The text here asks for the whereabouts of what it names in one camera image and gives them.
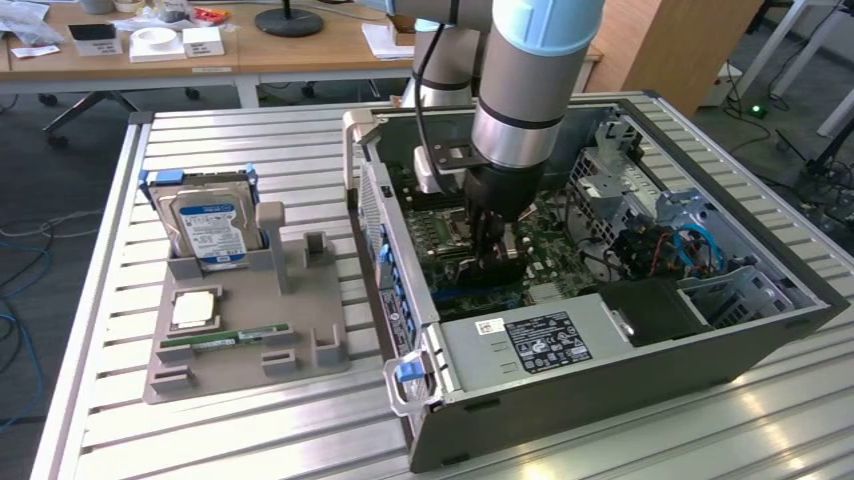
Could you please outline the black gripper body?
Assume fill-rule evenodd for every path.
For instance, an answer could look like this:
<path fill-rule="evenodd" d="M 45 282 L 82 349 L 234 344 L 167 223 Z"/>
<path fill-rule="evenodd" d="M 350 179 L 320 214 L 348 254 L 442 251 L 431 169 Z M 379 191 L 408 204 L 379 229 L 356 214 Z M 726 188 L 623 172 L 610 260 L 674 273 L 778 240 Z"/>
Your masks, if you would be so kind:
<path fill-rule="evenodd" d="M 542 180 L 542 165 L 506 168 L 491 163 L 466 172 L 464 195 L 468 218 L 498 215 L 515 222 L 534 202 Z"/>

